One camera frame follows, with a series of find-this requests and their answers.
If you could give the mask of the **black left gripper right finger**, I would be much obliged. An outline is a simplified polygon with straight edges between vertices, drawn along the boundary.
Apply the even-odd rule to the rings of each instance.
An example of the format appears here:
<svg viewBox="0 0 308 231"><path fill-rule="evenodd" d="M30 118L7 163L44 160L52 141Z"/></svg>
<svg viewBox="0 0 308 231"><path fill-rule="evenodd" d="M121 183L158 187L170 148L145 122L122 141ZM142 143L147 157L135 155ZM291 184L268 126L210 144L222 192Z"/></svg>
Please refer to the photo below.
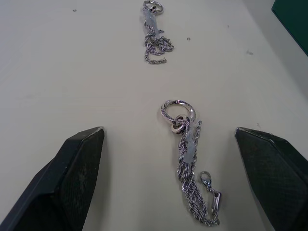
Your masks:
<svg viewBox="0 0 308 231"><path fill-rule="evenodd" d="M237 127L235 138L257 200L276 231L308 229L308 161L287 140Z"/></svg>

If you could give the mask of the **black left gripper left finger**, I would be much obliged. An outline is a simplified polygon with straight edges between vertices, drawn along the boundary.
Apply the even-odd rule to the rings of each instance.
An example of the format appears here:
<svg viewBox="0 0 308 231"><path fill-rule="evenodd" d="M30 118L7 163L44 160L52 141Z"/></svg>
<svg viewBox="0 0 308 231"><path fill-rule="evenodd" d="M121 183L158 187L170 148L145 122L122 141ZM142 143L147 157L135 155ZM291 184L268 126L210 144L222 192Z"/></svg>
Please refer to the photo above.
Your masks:
<svg viewBox="0 0 308 231"><path fill-rule="evenodd" d="M2 231L80 231L94 194L104 128L68 138L31 180L0 225Z"/></svg>

